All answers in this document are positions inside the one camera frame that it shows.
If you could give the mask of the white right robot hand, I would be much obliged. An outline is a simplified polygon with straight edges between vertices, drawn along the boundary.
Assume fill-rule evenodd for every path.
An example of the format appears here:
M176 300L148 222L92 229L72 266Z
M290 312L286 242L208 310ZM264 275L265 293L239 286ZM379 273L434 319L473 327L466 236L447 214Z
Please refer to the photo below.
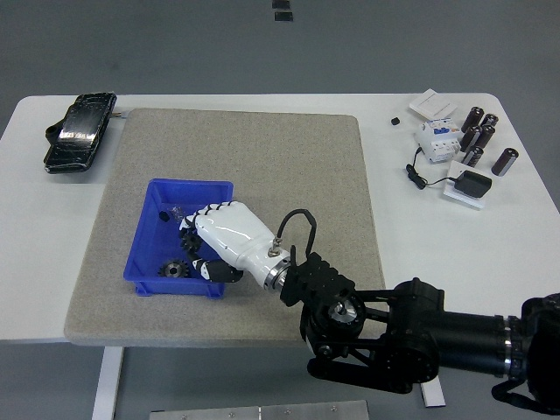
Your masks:
M234 283L245 272L260 287L279 291L290 265L279 234L239 201L208 205L186 216L180 238L191 265L206 280Z

